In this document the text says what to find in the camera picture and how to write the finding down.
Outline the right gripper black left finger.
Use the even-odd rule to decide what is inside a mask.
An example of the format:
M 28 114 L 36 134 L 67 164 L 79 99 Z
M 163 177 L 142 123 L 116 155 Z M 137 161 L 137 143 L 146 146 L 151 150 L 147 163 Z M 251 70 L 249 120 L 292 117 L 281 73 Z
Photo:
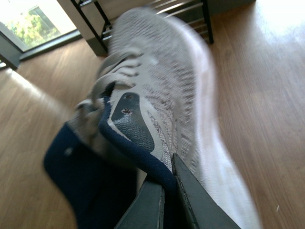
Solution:
M 162 229 L 165 193 L 163 187 L 146 179 L 135 200 L 115 226 L 116 229 Z

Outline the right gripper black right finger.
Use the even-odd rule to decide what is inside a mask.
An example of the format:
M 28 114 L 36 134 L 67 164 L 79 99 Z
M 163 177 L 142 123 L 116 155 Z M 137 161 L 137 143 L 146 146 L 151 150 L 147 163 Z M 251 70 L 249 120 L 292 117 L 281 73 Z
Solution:
M 179 200 L 189 229 L 240 228 L 203 188 L 177 153 L 172 158 Z

